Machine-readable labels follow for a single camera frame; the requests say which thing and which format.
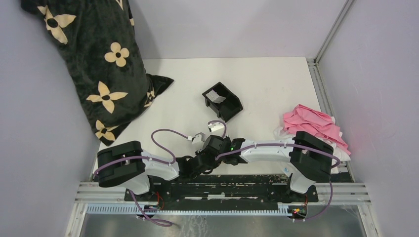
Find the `black plastic tray box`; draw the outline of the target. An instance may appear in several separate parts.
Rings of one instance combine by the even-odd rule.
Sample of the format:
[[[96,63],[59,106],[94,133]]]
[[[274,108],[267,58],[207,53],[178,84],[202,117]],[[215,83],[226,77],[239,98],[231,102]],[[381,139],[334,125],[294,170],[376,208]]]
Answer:
[[[239,97],[221,82],[207,89],[202,96],[205,99],[205,105],[210,107],[224,122],[228,122],[244,109]]]

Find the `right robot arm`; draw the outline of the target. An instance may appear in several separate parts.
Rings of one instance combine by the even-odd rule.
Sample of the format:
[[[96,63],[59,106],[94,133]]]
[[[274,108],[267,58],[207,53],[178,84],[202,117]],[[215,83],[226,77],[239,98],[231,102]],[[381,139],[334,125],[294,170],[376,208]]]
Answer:
[[[231,165],[279,162],[282,172],[290,178],[285,194],[291,201],[299,201],[315,183],[327,183],[331,179],[333,147],[307,132],[299,131],[292,138],[273,141],[216,138],[220,142],[210,152],[210,169],[221,162]]]

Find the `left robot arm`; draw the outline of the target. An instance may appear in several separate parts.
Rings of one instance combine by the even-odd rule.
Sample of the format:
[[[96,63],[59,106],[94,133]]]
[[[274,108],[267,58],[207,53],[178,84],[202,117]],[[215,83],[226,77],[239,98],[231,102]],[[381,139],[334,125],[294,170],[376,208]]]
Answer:
[[[185,156],[170,160],[153,155],[142,149],[139,141],[131,141],[97,153],[98,168],[93,172],[102,188],[123,187],[134,192],[142,200],[155,196],[151,177],[165,181],[177,178],[192,179],[210,173],[220,165],[217,152],[204,149],[194,157]]]

